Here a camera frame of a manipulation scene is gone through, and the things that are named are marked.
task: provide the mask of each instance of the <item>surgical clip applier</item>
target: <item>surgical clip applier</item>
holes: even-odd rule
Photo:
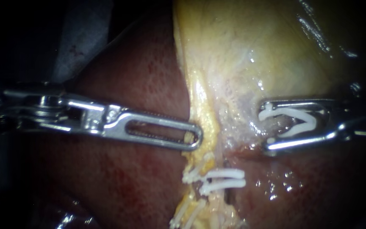
[[[70,110],[78,110],[78,115]],[[188,131],[192,141],[130,131],[131,122]],[[202,129],[194,123],[99,103],[66,93],[61,84],[53,83],[0,83],[0,126],[6,123],[14,131],[87,134],[181,151],[197,149],[203,138]]]
[[[275,138],[274,142],[266,141],[263,144],[263,153],[266,156],[286,155],[295,152],[296,149],[366,137],[366,100],[363,98],[345,101],[334,99],[266,101],[261,105],[261,110],[269,103],[273,109],[286,107],[308,114],[314,113],[316,117],[322,119],[324,126],[294,137]]]

